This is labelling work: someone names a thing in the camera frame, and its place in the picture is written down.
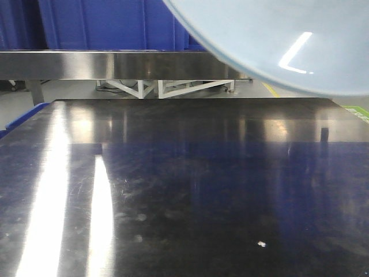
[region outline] floor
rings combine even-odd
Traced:
[[[78,98],[134,98],[128,93],[112,93],[97,91],[95,81],[49,81],[43,86],[46,102],[55,99],[78,99]],[[204,89],[202,91],[189,93],[177,98],[272,98],[272,97],[317,97],[308,93],[287,91],[278,87],[263,84],[258,80],[252,83],[247,80],[237,80],[235,92],[228,93],[224,87]],[[362,97],[337,97],[332,98],[334,102],[342,106],[360,106],[369,110],[369,96]],[[4,126],[19,117],[33,107],[30,92],[2,91],[0,92],[0,130]]]

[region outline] white speck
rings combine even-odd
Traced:
[[[261,246],[261,247],[266,247],[266,243],[265,242],[262,242],[262,241],[259,241],[258,242],[258,245]]]

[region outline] metal table surface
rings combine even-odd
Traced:
[[[366,276],[368,169],[327,99],[58,100],[0,140],[0,276]]]

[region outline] stainless steel bar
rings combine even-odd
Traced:
[[[0,51],[0,80],[245,78],[208,52]]]
[[[34,105],[45,102],[40,80],[27,80],[25,85],[31,92]]]

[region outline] blue plastic crate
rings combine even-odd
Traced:
[[[162,0],[39,0],[46,41],[63,50],[170,50],[189,35]]]
[[[0,50],[45,48],[37,0],[0,0]]]

